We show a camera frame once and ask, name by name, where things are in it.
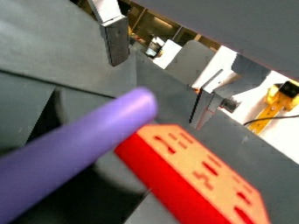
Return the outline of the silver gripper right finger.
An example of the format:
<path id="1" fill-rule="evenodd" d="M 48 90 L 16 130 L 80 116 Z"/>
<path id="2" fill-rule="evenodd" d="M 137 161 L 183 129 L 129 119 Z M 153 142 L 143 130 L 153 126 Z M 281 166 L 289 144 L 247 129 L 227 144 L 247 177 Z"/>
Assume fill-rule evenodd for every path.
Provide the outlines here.
<path id="1" fill-rule="evenodd" d="M 200 87 L 200 94 L 191 112 L 189 124 L 197 130 L 215 115 L 217 108 L 237 95 L 256 88 L 271 70 L 240 54 L 209 72 L 211 77 Z"/>

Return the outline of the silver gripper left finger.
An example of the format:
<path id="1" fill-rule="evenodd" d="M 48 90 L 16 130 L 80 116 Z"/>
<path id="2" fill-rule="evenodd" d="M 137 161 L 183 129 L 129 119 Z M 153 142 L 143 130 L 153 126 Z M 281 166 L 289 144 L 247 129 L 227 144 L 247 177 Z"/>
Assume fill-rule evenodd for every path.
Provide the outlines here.
<path id="1" fill-rule="evenodd" d="M 121 14 L 117 0 L 88 0 L 105 40 L 107 57 L 112 67 L 120 65 L 129 55 L 128 18 Z"/>

